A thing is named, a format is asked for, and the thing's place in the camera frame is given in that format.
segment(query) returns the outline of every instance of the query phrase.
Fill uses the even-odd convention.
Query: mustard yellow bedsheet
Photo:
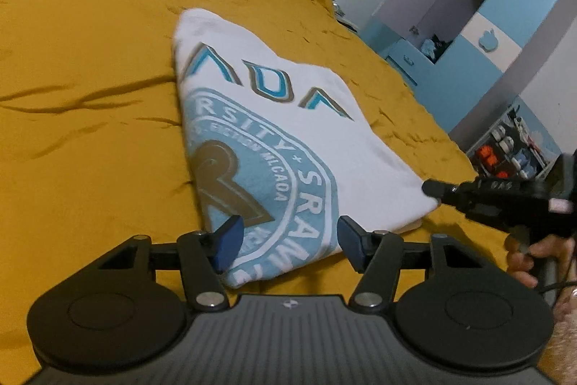
[[[169,242],[199,228],[171,67],[172,32],[191,7],[279,56],[330,67],[423,178],[474,176],[400,76],[333,19],[330,0],[0,0],[0,383],[38,367],[25,318],[39,295],[134,234]],[[432,232],[504,266],[503,235],[450,208],[406,239]],[[159,278],[180,291],[177,276]],[[246,290],[348,298],[357,279],[337,255]]]

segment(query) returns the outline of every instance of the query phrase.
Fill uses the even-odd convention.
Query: blue apple logo
[[[483,48],[486,53],[490,53],[497,49],[499,46],[499,40],[495,36],[494,29],[491,29],[491,31],[486,30],[483,33],[483,36],[479,38],[479,46]]]

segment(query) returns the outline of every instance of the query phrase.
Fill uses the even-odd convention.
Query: white t-shirt
[[[435,209],[331,70],[282,59],[203,9],[181,15],[174,57],[205,229],[236,214],[245,222],[229,286],[339,251],[340,215],[399,231]]]

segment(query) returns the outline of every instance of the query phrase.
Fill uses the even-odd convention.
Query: drawer
[[[452,131],[503,77],[503,72],[461,35],[434,66],[435,73],[423,79],[415,98],[445,132]]]
[[[435,68],[423,53],[403,39],[397,41],[390,49],[388,61],[393,61],[393,66],[404,73],[406,77],[403,78],[411,88],[429,77]]]

